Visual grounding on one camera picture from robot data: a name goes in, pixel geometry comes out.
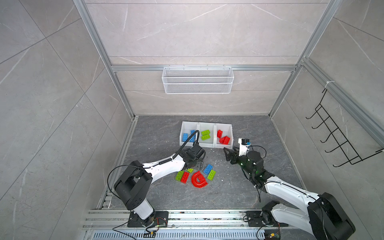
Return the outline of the green lego brick underside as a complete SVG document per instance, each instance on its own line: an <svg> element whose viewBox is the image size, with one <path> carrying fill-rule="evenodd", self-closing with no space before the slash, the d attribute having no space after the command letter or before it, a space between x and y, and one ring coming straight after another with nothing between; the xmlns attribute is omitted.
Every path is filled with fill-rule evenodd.
<svg viewBox="0 0 384 240"><path fill-rule="evenodd" d="M212 181L214 179L215 175L216 175L216 171L215 170L210 170L210 172L209 172L209 174L207 176L207 179Z"/></svg>

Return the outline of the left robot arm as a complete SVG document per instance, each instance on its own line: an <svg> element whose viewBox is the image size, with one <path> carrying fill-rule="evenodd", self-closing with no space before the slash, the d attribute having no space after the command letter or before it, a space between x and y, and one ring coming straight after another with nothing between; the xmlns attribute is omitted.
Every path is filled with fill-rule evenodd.
<svg viewBox="0 0 384 240"><path fill-rule="evenodd" d="M133 161L114 183L113 189L127 210L134 212L148 226L155 219L156 211L147 200L152 183L197 165L204 160L206 151L199 144L179 149L173 155L151 163Z"/></svg>

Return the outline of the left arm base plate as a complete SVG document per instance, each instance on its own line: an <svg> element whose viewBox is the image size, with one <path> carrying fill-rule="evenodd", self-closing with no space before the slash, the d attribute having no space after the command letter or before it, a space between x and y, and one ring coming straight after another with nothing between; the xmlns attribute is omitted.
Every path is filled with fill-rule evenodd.
<svg viewBox="0 0 384 240"><path fill-rule="evenodd" d="M147 219L142 220L138 214L130 212L128 228L149 227L155 224L168 225L169 212L168 211L154 211Z"/></svg>

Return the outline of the blue lego brick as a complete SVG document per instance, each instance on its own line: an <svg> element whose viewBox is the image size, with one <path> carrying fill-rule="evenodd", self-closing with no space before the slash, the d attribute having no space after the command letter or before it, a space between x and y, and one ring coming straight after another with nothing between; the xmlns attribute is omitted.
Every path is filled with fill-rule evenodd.
<svg viewBox="0 0 384 240"><path fill-rule="evenodd" d="M190 142L193 143L196 140L196 135L194 135L195 130L191 130L191 139Z"/></svg>
<svg viewBox="0 0 384 240"><path fill-rule="evenodd" d="M188 140L188 137L189 137L189 135L186 134L186 133L184 133L184 134L182 135L182 142L186 142L186 141Z"/></svg>

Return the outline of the white three-compartment bin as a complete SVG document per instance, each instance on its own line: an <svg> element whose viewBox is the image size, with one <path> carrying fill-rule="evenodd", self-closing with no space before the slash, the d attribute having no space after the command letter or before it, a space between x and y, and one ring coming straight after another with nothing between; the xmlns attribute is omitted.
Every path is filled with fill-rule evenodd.
<svg viewBox="0 0 384 240"><path fill-rule="evenodd" d="M180 146L182 146L196 130L200 131L200 135L197 137L198 134L195 134L186 143L186 146L191 147L193 143L198 140L199 145L203 148L233 148L234 135L231 124L204 122L182 122L179 135Z"/></svg>

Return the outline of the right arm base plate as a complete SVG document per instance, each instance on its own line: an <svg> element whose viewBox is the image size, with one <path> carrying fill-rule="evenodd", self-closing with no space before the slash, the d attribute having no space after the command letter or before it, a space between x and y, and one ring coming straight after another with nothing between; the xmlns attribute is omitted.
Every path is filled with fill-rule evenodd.
<svg viewBox="0 0 384 240"><path fill-rule="evenodd" d="M267 211L246 211L243 221L248 223L249 227L288 227L288 224L279 223L274 219L271 213Z"/></svg>

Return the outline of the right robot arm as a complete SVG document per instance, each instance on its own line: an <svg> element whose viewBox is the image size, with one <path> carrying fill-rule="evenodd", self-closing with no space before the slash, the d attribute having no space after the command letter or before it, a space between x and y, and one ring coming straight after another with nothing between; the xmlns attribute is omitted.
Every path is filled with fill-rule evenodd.
<svg viewBox="0 0 384 240"><path fill-rule="evenodd" d="M253 146L224 148L224 153L228 162L240 166L259 194L265 192L292 205L278 201L266 204L258 217L262 227L287 224L318 240L347 240L355 233L355 225L333 195L309 192L281 180L264 168L264 159Z"/></svg>

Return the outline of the blue lego brick underside up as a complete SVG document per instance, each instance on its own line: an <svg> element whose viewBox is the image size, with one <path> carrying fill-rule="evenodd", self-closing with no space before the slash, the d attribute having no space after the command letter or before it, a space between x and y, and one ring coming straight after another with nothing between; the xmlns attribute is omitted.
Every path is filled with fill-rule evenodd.
<svg viewBox="0 0 384 240"><path fill-rule="evenodd" d="M208 164L206 168L203 170L203 173L205 173L206 175L209 175L212 169L213 169L213 166Z"/></svg>

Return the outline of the red lego brick bottom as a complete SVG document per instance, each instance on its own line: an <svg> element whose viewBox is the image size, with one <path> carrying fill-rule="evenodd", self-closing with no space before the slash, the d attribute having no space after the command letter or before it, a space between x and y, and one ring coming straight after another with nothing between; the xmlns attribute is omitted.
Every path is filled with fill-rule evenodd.
<svg viewBox="0 0 384 240"><path fill-rule="evenodd" d="M231 138L229 138L228 136L225 136L223 138L223 145L228 145L230 143L230 140L231 140Z"/></svg>

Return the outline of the red arch lego piece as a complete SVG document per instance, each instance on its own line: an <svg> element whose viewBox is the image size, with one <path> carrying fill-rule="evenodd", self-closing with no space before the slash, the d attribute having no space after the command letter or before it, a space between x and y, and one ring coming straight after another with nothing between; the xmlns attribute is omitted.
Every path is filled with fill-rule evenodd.
<svg viewBox="0 0 384 240"><path fill-rule="evenodd" d="M197 171L192 175L191 182L196 188L204 188L208 185L208 182L200 171Z"/></svg>

